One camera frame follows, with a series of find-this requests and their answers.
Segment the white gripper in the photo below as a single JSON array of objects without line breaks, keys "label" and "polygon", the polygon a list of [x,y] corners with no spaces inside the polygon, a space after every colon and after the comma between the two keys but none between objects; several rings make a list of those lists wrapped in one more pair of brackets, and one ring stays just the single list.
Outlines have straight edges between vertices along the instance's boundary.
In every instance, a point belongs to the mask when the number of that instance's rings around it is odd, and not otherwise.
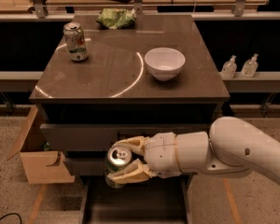
[{"label": "white gripper", "polygon": [[119,140],[115,146],[127,147],[132,153],[145,155],[147,164],[136,159],[107,177],[117,184],[125,185],[144,182],[155,175],[160,178],[181,175],[175,154],[175,138],[174,133],[157,133],[150,138],[136,136]]}]

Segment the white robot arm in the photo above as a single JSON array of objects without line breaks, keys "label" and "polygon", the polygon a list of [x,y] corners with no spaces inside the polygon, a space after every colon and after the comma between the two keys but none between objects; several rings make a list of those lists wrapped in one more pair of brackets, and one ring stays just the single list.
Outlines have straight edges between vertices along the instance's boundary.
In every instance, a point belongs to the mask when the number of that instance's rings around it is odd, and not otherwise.
[{"label": "white robot arm", "polygon": [[108,162],[115,168],[106,179],[118,186],[154,176],[198,173],[238,178],[258,172],[280,186],[280,142],[235,117],[215,120],[209,131],[157,133],[116,142]]}]

